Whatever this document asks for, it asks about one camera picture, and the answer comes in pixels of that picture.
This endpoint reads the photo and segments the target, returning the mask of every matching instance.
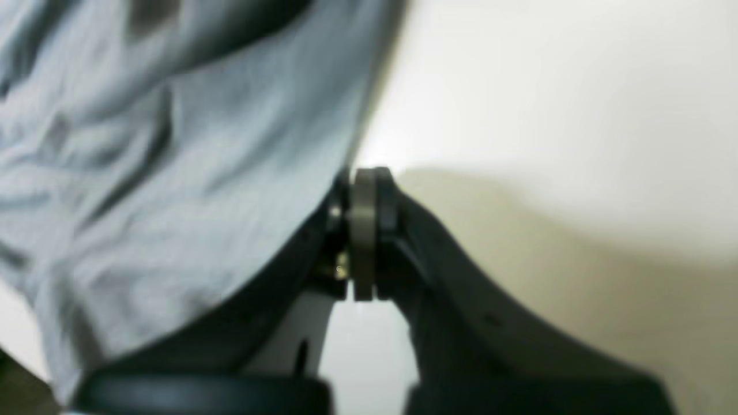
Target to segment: gray fabric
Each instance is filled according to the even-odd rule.
[[[0,278],[62,402],[245,284],[344,164],[401,1],[269,32],[299,3],[0,0]]]

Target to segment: white surface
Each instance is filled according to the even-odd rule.
[[[389,165],[496,281],[656,373],[682,414],[735,414],[737,11],[414,1],[358,164]],[[0,345],[43,374],[0,300]],[[400,413],[416,374],[390,304],[339,305],[325,351],[339,414]]]

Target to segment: black curved arm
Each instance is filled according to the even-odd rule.
[[[505,294],[389,170],[361,171],[353,187],[347,177],[240,292],[92,373],[70,410],[332,414],[330,389],[314,377],[331,308],[346,296],[334,270],[348,251],[362,299],[373,297],[373,287],[410,325],[421,382],[409,415],[673,413],[657,380],[562,334]]]

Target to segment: gray shirt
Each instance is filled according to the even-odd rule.
[[[57,398],[246,284],[345,164],[399,0],[0,0],[0,278]]]

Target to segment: metal ring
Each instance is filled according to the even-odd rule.
[[[376,273],[376,172],[356,171],[351,186],[349,241],[351,242],[351,279],[354,300],[371,301]]]

